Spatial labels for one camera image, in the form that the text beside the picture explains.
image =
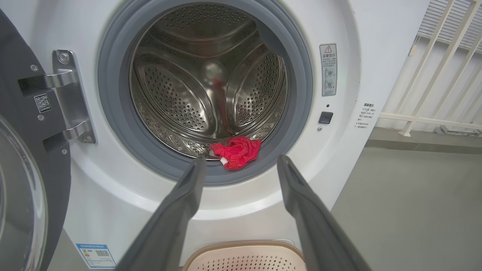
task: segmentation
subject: red cloth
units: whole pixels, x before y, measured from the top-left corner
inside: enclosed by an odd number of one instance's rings
[[[261,139],[251,140],[245,136],[228,138],[226,146],[221,143],[209,146],[215,156],[224,157],[228,162],[224,165],[228,170],[239,170],[250,161],[258,158]]]

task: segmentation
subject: qr code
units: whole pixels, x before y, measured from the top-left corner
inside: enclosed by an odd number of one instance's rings
[[[52,110],[47,94],[38,95],[38,96],[35,96],[34,98],[40,113]]]
[[[96,250],[97,256],[99,257],[109,257],[109,252],[107,250]]]

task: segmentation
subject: floor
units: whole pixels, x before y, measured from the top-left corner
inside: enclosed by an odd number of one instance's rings
[[[374,271],[479,270],[482,155],[365,148],[332,213]],[[63,232],[48,271],[86,271]]]

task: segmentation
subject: screw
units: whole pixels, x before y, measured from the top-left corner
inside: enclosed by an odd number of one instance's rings
[[[58,59],[62,64],[68,64],[70,61],[70,57],[68,56],[67,53],[60,53],[58,56]]]
[[[84,135],[82,138],[85,142],[92,142],[92,137],[90,137],[90,135]]]

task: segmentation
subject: metal hinge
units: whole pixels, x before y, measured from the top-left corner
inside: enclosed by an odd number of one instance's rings
[[[38,89],[55,88],[67,129],[62,133],[66,140],[78,138],[82,143],[97,142],[85,103],[74,53],[55,50],[52,54],[55,74],[25,78],[24,82]]]

